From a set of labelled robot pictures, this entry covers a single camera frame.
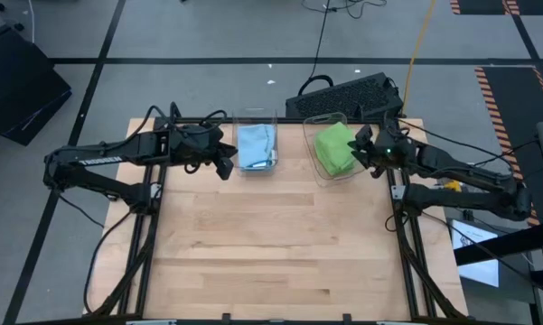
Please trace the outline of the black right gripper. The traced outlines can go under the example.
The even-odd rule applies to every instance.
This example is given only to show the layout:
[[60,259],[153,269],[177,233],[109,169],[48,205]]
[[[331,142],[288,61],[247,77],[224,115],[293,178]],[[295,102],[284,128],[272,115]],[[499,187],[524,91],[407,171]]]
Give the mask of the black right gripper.
[[375,140],[370,125],[364,125],[348,142],[351,154],[368,170],[370,176],[379,178],[387,169],[409,168],[416,162],[416,145],[400,130],[386,127],[380,130]]

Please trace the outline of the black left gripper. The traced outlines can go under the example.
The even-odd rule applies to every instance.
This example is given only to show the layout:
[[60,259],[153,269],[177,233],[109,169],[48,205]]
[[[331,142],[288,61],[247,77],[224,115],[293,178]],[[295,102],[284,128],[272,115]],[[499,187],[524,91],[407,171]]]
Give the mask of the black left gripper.
[[178,128],[180,142],[176,148],[179,164],[201,164],[230,159],[238,149],[220,140],[223,132],[218,127],[184,125]]

